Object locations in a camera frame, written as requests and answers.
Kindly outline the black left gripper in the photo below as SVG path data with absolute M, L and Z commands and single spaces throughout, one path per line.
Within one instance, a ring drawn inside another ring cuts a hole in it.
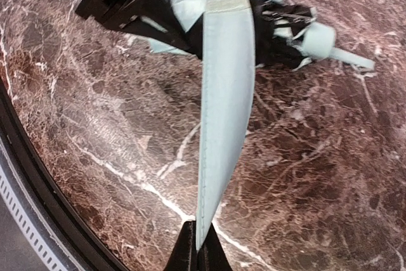
M 119 17 L 123 9 L 123 20 Z M 199 54 L 199 38 L 189 35 L 166 0 L 81 0 L 75 13 L 93 17 L 109 30 L 155 39 L 191 54 Z

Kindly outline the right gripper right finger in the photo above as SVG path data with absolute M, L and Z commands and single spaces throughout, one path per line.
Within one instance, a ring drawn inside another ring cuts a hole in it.
M 197 270 L 232 271 L 213 224 L 209 228 L 202 247 L 197 252 Z

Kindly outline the black and mint umbrella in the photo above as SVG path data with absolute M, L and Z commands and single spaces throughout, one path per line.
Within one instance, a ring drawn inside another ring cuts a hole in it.
M 294 70 L 331 58 L 373 70 L 335 46 L 335 30 L 313 7 L 284 0 L 166 0 L 185 30 L 202 25 L 202 94 L 195 248 L 200 249 L 244 144 L 255 71 L 277 54 Z

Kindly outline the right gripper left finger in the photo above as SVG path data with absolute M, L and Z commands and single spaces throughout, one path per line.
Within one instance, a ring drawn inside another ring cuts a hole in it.
M 164 271 L 197 271 L 196 221 L 186 221 Z

